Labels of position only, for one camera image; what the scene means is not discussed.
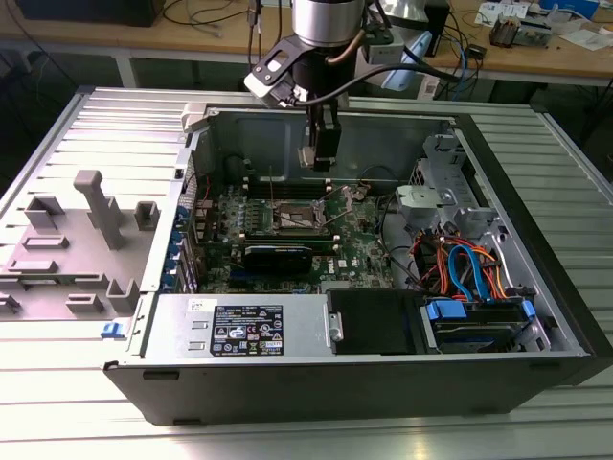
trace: warning label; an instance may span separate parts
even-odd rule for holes
[[[214,357],[271,357],[284,353],[281,305],[217,306],[213,319]]]

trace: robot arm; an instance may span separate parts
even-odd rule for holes
[[[415,63],[398,63],[406,51],[404,42],[389,27],[381,7],[377,3],[373,7],[380,20],[365,0],[294,0],[294,35],[279,41],[244,80],[268,106],[306,108],[307,141],[299,150],[305,168],[326,172],[335,163],[341,136],[336,96],[352,84],[391,70],[427,71],[455,79]],[[355,79],[360,48],[367,63],[387,65]]]

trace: metal bracket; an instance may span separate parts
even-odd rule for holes
[[[296,63],[305,53],[314,50],[314,46],[307,45],[297,35],[290,35],[277,43],[272,50],[256,64],[252,74],[266,86],[272,86],[279,81],[289,68]],[[275,57],[283,53],[286,55],[280,66],[273,69],[268,65]]]
[[[328,312],[328,331],[329,338],[332,342],[340,342],[343,340],[343,319],[340,311]]]

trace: table leg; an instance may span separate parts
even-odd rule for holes
[[[124,88],[138,88],[138,78],[132,65],[132,59],[130,57],[115,56],[115,61],[117,62],[117,69],[122,78]]]

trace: motherboard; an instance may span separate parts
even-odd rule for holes
[[[249,195],[226,187],[225,193],[199,202],[200,292],[320,293],[393,286],[390,259],[377,239],[376,197],[352,185],[318,199],[308,199],[312,191],[284,190],[276,186],[270,199],[269,192]]]

